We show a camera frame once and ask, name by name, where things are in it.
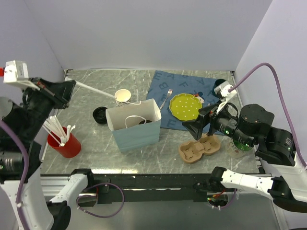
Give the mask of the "single white paper straw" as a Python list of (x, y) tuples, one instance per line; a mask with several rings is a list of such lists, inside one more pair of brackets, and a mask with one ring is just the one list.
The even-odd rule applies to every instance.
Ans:
[(83, 87), (83, 88), (85, 88), (85, 89), (91, 90), (91, 91), (93, 91), (93, 92), (96, 92), (96, 93), (102, 94), (102, 95), (104, 95), (104, 96), (110, 97), (110, 98), (112, 98), (112, 99), (114, 99), (114, 100), (116, 99), (114, 95), (111, 95), (111, 94), (109, 94), (109, 93), (107, 93), (107, 92), (104, 92), (104, 91), (102, 91), (102, 90), (96, 89), (96, 88), (91, 87), (91, 86), (88, 86), (88, 85), (83, 84), (83, 83), (81, 83), (81, 82), (79, 82), (79, 81), (76, 81), (76, 80), (75, 80), (75, 82), (76, 82), (76, 85), (77, 85), (77, 86), (80, 86), (80, 87)]

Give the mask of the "black cup lid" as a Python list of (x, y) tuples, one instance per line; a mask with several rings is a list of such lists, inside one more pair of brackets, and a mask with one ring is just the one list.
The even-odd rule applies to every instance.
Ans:
[(148, 119), (143, 119), (139, 125), (142, 125), (142, 124), (148, 124), (148, 123), (151, 123), (152, 121), (151, 120), (148, 120)]

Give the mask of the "stack of brown paper cups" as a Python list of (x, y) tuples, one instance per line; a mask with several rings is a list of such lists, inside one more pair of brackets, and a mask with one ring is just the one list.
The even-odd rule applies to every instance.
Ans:
[(131, 92), (127, 89), (116, 91), (114, 97), (118, 106), (127, 105), (131, 102)]

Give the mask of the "light blue paper bag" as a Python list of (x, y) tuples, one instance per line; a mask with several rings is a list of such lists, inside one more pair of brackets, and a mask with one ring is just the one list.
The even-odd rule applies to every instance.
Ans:
[[(159, 141), (162, 116), (154, 99), (106, 109), (106, 118), (120, 152)], [(139, 125), (143, 119), (152, 122)]]

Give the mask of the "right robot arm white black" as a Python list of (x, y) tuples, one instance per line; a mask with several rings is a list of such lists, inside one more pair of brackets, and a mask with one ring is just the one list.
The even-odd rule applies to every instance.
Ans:
[(218, 111), (219, 103), (199, 110), (194, 120), (182, 125), (195, 140), (200, 140), (204, 127), (208, 136), (220, 132), (239, 145), (252, 148), (257, 146), (255, 156), (273, 166), (279, 177), (256, 177), (233, 172), (216, 166), (204, 188), (210, 192), (234, 189), (259, 194), (270, 199), (276, 206), (297, 213), (307, 211), (307, 168), (298, 157), (291, 132), (272, 126), (274, 114), (258, 104), (248, 104), (231, 115), (227, 103)]

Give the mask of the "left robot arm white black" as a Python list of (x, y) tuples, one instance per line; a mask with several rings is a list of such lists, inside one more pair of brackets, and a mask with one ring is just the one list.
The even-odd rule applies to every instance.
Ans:
[(53, 83), (32, 78), (22, 87), (22, 103), (10, 102), (0, 117), (0, 186), (22, 230), (65, 230), (79, 194), (95, 187), (90, 169), (75, 169), (49, 201), (41, 185), (41, 145), (35, 137), (53, 109), (68, 107), (75, 85), (74, 80)]

